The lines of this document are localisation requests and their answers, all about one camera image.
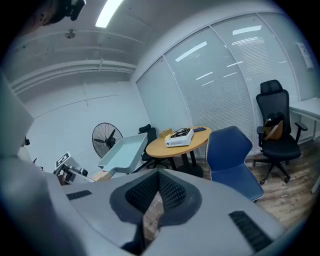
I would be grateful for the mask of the long ceiling light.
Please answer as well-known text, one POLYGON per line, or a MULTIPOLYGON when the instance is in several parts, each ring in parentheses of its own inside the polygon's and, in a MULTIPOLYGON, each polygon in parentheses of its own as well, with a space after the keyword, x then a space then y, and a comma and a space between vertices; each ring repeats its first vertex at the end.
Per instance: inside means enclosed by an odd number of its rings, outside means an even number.
POLYGON ((97 18, 95 26, 106 28, 122 2, 123 0, 107 0, 97 18))

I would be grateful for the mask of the round wooden table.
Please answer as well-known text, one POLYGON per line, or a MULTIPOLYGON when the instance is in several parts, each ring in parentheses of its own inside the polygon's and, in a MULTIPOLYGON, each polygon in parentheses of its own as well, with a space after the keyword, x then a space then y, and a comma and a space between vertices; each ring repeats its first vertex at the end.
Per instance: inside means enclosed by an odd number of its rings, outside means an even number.
POLYGON ((193 126, 190 129, 204 128, 205 130, 196 132, 189 145, 178 147, 166 147, 164 138, 157 138, 151 142, 147 148, 146 153, 155 158, 168 159, 171 168, 174 171, 190 174, 199 178, 203 177, 203 169, 197 165, 194 151, 201 146, 204 146, 209 139, 212 130, 206 126, 193 126), (181 157, 182 165, 176 167, 174 157, 181 157))

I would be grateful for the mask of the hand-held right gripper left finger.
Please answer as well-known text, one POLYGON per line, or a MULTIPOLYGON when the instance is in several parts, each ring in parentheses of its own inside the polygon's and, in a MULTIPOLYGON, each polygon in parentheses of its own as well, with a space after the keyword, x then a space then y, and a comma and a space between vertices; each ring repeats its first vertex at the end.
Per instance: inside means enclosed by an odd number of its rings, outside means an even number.
POLYGON ((142 171, 107 181, 60 185, 46 174, 55 213, 69 230, 76 256, 159 256, 159 242, 146 246, 144 214, 126 200, 126 191, 156 170, 142 171))

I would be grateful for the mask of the tan woven box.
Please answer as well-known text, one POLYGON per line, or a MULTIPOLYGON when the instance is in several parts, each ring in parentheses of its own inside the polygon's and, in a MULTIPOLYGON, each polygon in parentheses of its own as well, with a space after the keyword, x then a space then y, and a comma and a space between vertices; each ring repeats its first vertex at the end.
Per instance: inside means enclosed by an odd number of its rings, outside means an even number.
POLYGON ((171 136, 173 134, 173 130, 171 128, 165 129, 159 133, 160 138, 166 138, 167 136, 171 136))

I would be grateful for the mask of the black standing fan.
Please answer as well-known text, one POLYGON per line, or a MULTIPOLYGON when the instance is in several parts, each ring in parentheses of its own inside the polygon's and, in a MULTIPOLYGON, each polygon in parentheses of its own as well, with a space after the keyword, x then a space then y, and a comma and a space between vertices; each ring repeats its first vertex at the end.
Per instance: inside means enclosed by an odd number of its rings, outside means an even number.
POLYGON ((94 151, 102 159, 122 137, 121 132, 115 126, 102 122, 92 132, 91 140, 94 151))

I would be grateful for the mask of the black mesh office chair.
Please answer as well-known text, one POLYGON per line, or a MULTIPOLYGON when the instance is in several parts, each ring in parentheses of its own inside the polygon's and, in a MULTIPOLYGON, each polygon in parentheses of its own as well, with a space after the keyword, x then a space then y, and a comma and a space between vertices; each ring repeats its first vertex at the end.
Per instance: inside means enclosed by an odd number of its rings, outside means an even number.
POLYGON ((297 159, 301 156, 301 149, 298 145, 300 134, 302 131, 307 131, 308 128, 301 122, 296 122, 297 135, 291 136, 291 121, 290 121, 290 97, 287 90, 283 89, 280 82, 276 79, 265 81, 260 84, 260 93, 256 96, 256 102, 260 109, 263 125, 258 126, 256 132, 258 134, 258 145, 264 159, 254 160, 252 165, 256 163, 269 163, 270 167, 259 182, 263 185, 268 179, 272 169, 277 167, 284 174, 284 182, 288 183, 291 176, 286 172, 282 166, 282 162, 286 165, 291 160, 297 159), (282 136, 278 140, 263 140, 264 138, 264 123, 268 115, 271 113, 281 112, 284 115, 282 136))

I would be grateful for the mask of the white appliance with label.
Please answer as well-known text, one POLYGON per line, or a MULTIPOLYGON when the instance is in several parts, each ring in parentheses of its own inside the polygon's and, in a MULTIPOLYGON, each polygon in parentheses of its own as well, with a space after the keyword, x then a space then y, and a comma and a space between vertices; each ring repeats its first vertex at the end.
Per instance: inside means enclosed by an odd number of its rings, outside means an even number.
POLYGON ((165 146, 171 147, 184 147, 189 146, 194 135, 194 130, 191 128, 181 128, 173 134, 168 134, 164 138, 165 146))

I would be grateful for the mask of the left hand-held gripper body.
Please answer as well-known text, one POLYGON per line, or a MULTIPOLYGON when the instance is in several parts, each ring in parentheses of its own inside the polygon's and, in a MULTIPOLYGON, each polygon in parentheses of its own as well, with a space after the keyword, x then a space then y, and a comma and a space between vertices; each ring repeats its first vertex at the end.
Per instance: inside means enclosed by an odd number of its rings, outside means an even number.
POLYGON ((57 177, 62 177, 65 184, 93 183, 94 180, 88 177, 88 171, 82 168, 67 151, 56 162, 53 172, 57 177))

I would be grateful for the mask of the blue padded chair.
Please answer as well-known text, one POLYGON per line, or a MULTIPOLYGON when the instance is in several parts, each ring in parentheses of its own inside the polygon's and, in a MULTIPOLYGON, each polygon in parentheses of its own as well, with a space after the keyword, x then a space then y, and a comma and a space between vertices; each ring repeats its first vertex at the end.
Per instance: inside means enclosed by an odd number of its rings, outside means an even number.
POLYGON ((237 126, 229 126, 211 132, 205 159, 212 181, 257 201, 263 197, 264 190, 245 163, 252 147, 251 140, 237 126))

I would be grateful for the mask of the black swivel chair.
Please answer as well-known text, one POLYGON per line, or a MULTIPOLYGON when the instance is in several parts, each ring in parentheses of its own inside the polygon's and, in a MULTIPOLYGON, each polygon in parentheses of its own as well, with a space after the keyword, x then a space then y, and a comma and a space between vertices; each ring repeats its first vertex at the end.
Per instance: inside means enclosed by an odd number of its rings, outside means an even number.
POLYGON ((168 166, 162 163, 165 160, 164 158, 156 158, 150 156, 147 154, 146 151, 147 146, 157 139, 156 129, 154 127, 151 127, 150 124, 147 124, 146 126, 139 128, 139 134, 144 133, 147 133, 147 143, 143 151, 143 154, 141 155, 141 160, 145 162, 147 168, 149 168, 150 165, 153 165, 153 168, 155 168, 157 165, 160 165, 167 169, 168 166))

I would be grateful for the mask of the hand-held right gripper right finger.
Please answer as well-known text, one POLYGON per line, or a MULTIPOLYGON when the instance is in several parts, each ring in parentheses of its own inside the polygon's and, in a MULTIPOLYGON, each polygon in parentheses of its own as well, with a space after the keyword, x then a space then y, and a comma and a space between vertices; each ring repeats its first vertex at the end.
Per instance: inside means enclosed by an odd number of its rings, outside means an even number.
POLYGON ((251 256, 254 250, 229 216, 234 211, 244 211, 273 241, 285 232, 274 216, 236 190, 183 172, 169 173, 197 187, 202 203, 186 223, 161 227, 144 256, 251 256))

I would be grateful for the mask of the brown bag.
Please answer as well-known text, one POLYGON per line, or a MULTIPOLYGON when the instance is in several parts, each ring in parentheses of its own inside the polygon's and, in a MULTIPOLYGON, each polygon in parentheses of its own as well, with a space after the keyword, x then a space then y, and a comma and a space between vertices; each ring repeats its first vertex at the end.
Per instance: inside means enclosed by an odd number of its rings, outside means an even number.
POLYGON ((281 112, 271 113, 264 121, 263 140, 279 140, 282 137, 284 124, 284 114, 281 112))

